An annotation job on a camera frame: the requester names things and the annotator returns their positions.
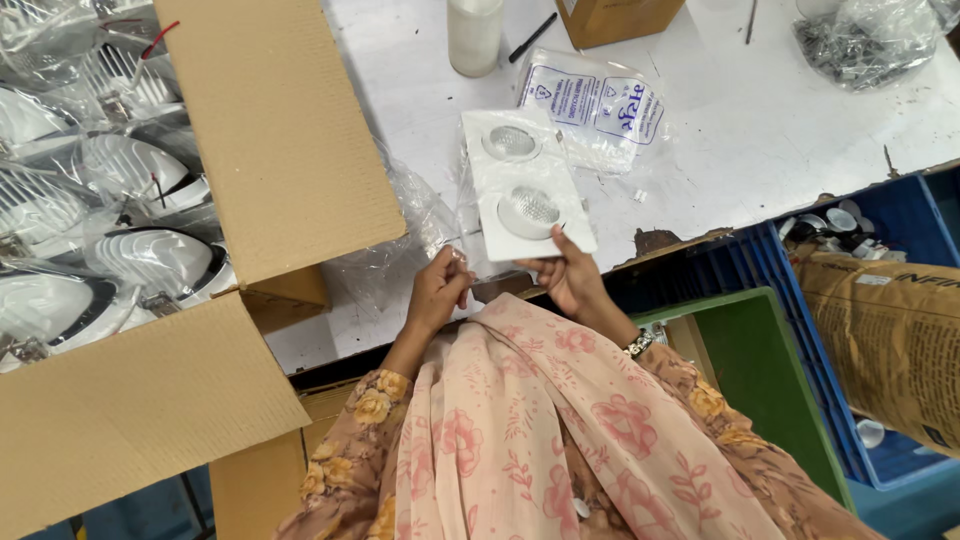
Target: work table surface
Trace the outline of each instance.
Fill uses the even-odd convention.
[[[522,61],[507,56],[556,6],[508,0],[499,64],[470,79],[447,59],[444,0],[322,4],[371,132],[454,208],[460,112],[514,106]],[[584,51],[636,68],[659,89],[661,129],[673,135],[672,156],[632,184],[576,179],[601,271],[643,255],[638,231],[691,240],[883,182],[891,167],[906,173],[960,158],[960,61],[945,40],[899,87],[851,94],[807,66],[791,31],[800,18],[793,0],[760,2],[746,45],[751,5],[688,0],[662,34]],[[537,45],[574,50],[559,19]],[[643,203],[631,198],[636,188],[647,193]],[[389,343],[403,324],[409,290],[378,311],[354,302],[332,276],[328,286],[331,312],[267,336],[287,373]],[[471,300],[454,316],[482,306]]]

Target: floral dupatta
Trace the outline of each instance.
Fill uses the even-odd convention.
[[[580,538],[558,414],[640,539],[782,538],[646,370],[502,295],[427,352],[404,422],[396,538]]]

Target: wrist watch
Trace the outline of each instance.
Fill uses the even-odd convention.
[[[654,342],[654,335],[648,332],[645,329],[640,329],[640,335],[636,337],[626,349],[623,350],[624,353],[630,356],[630,358],[636,360],[644,351],[650,347],[650,344]]]

